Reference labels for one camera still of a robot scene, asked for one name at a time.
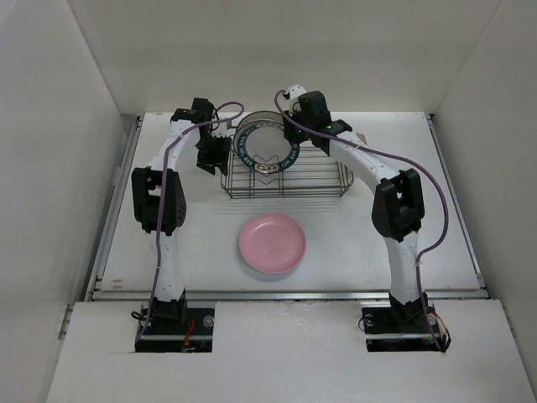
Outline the grey wire dish rack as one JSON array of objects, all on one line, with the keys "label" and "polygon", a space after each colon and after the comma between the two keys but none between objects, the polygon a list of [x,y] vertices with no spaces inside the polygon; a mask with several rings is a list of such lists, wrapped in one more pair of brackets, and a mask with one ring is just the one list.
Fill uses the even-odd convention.
[{"label": "grey wire dish rack", "polygon": [[353,173],[310,142],[300,144],[300,156],[287,170],[261,174],[246,167],[235,155],[233,138],[228,175],[221,176],[222,189],[231,198],[341,197],[353,185]]}]

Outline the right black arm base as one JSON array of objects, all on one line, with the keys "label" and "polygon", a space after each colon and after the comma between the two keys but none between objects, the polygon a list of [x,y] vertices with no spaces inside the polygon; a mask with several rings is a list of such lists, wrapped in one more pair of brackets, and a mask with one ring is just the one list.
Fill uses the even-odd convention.
[{"label": "right black arm base", "polygon": [[369,353],[437,352],[445,353],[451,346],[451,334],[433,306],[409,324],[397,325],[388,306],[362,305],[362,318],[358,325],[363,330]]}]

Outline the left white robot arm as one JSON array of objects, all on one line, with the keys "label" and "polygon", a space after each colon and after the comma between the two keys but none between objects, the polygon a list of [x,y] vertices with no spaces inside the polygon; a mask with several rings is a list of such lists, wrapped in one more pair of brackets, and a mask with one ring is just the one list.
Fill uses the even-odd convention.
[{"label": "left white robot arm", "polygon": [[188,313],[185,286],[178,274],[179,228],[186,218],[186,198],[179,174],[182,157],[195,150],[196,167],[215,175],[228,172],[231,139],[212,134],[214,126],[227,123],[206,98],[196,97],[189,109],[177,109],[170,119],[169,135],[152,159],[131,174],[135,220],[155,235],[156,269],[146,312],[136,312],[139,336],[158,326],[182,331]]}]

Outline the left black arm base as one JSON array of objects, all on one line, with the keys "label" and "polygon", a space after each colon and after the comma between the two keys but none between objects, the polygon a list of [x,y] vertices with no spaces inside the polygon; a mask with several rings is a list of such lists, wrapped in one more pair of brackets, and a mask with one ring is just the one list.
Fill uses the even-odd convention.
[{"label": "left black arm base", "polygon": [[186,321],[153,319],[143,335],[135,336],[136,353],[211,353],[215,307],[189,307]]}]

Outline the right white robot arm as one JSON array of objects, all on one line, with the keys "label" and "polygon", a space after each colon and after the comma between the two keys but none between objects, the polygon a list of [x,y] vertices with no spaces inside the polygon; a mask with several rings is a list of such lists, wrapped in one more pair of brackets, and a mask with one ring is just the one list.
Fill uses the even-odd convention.
[{"label": "right white robot arm", "polygon": [[370,149],[351,126],[332,118],[324,95],[301,86],[280,90],[274,104],[284,120],[290,144],[307,139],[333,160],[345,165],[373,194],[372,222],[385,242],[391,275],[388,319],[396,332],[409,330],[426,318],[427,296],[420,281],[418,238],[425,204],[420,174],[398,170],[384,158],[397,155]]}]

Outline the pink plastic plate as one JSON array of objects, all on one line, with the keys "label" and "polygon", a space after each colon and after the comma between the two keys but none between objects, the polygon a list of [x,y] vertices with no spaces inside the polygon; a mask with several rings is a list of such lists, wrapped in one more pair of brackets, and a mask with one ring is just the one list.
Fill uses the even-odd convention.
[{"label": "pink plastic plate", "polygon": [[244,261],[266,275],[290,272],[303,259],[306,236],[291,216],[268,212],[251,218],[242,228],[238,247]]}]

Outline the patterned ceramic plate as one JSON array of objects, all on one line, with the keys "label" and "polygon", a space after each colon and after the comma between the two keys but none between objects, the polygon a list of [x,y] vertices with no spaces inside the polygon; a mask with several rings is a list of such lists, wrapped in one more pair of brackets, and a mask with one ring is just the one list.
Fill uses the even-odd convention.
[{"label": "patterned ceramic plate", "polygon": [[246,167],[266,175],[287,170],[300,156],[300,146],[285,138],[284,125],[263,119],[240,126],[233,148]]},{"label": "patterned ceramic plate", "polygon": [[269,111],[269,110],[261,110],[261,111],[251,112],[248,115],[246,115],[238,123],[237,128],[241,128],[251,122],[259,121],[259,120],[268,120],[268,121],[276,122],[279,124],[283,123],[283,119],[280,113],[277,113],[275,111]]}]

